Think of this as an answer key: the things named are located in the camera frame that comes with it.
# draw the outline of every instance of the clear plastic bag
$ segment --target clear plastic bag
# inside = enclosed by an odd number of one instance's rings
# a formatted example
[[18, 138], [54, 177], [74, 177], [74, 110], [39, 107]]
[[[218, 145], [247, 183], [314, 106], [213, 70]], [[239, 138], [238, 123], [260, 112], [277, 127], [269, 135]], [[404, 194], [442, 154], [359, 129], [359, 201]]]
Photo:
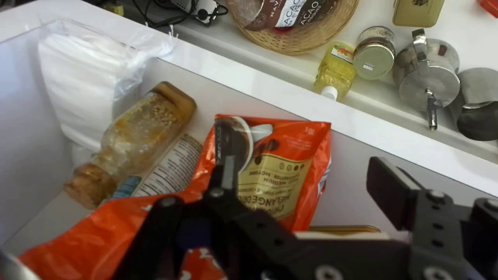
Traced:
[[169, 54], [176, 37], [135, 34], [131, 39], [141, 43], [131, 48], [78, 23], [62, 25], [39, 42], [45, 87], [65, 137], [96, 152], [110, 121], [141, 98], [148, 61]]

